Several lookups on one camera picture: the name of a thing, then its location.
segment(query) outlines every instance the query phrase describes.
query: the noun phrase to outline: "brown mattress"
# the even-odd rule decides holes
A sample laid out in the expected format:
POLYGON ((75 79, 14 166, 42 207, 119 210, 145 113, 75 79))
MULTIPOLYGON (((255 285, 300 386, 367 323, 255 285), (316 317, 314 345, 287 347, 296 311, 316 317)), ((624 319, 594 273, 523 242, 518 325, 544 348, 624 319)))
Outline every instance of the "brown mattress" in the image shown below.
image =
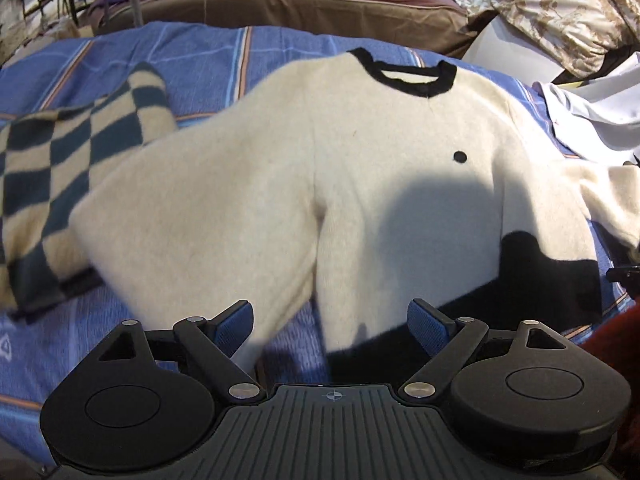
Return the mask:
MULTIPOLYGON (((89 21, 95 34, 133 27, 130 6, 104 12, 94 6, 89 21)), ((476 36, 465 12, 453 0, 144 0, 143 19, 205 23, 214 27, 276 25, 314 34, 373 38, 462 57, 476 36)))

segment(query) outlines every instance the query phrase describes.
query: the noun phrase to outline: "silver bolt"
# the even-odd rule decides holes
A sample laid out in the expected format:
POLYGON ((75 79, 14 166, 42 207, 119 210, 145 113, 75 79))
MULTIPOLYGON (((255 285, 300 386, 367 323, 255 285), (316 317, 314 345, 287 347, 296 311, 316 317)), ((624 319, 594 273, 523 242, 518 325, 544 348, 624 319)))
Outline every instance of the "silver bolt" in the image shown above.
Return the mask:
POLYGON ((436 388, 429 383, 409 383, 404 387, 404 392, 408 396, 422 399, 423 397, 431 397, 436 392, 436 388))
POLYGON ((234 384, 229 388, 229 395, 236 399, 251 399, 260 393, 260 388, 251 383, 234 384))

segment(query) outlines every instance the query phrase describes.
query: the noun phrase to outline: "black collar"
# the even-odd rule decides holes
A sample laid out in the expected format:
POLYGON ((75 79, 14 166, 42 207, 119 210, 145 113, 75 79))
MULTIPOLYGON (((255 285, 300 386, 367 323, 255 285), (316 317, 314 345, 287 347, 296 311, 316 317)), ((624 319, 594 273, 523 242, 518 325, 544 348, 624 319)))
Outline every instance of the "black collar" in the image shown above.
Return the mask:
POLYGON ((423 68, 419 66, 392 65, 383 61, 374 61, 370 52, 362 47, 350 50, 349 52, 358 59, 364 70, 376 81, 406 94, 418 97, 434 97, 438 94, 444 94, 444 92, 451 90, 453 81, 456 78, 457 67, 444 60, 436 66, 423 68), (403 72, 406 74, 437 77, 437 79, 427 83, 408 83, 402 79, 387 77, 384 74, 385 72, 403 72))

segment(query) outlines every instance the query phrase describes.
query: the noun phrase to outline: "blue bedsheet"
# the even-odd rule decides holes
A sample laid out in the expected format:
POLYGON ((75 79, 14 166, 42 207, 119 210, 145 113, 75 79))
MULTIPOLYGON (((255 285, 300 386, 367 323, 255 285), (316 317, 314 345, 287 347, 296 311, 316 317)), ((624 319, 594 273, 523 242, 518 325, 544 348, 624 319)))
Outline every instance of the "blue bedsheet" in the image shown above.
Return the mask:
MULTIPOLYGON (((221 29, 180 23, 150 23, 91 40, 55 43, 0 70, 0 127, 15 116, 45 108, 82 105, 115 90, 140 61, 151 63, 166 81, 181 127, 233 104, 258 81, 296 59, 334 56, 358 46, 386 62, 429 66, 442 56, 374 40, 314 36, 278 27, 221 29)), ((546 105, 515 79, 471 67, 521 101, 552 137, 546 105)), ((566 156, 575 156, 556 143, 566 156)), ((606 317, 631 300, 604 280, 611 266, 594 232, 606 317)), ((116 323, 130 317, 107 288, 70 301, 26 326, 0 316, 0 436, 52 463, 38 430, 38 410, 50 391, 116 323)), ((591 328, 576 330, 580 342, 591 328)), ((308 304, 268 347, 262 366, 271 381, 327 380, 321 338, 308 304)))

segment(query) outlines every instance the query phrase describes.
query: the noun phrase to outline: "checkered sleeve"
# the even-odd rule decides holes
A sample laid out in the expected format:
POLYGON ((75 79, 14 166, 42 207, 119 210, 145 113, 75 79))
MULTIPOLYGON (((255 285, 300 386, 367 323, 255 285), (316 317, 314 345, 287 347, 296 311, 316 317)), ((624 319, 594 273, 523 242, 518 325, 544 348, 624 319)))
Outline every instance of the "checkered sleeve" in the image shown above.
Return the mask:
POLYGON ((175 130, 164 82, 143 63, 105 98, 0 131, 0 310, 32 314, 83 290, 77 278, 90 263, 68 228, 71 210, 124 158, 175 130))

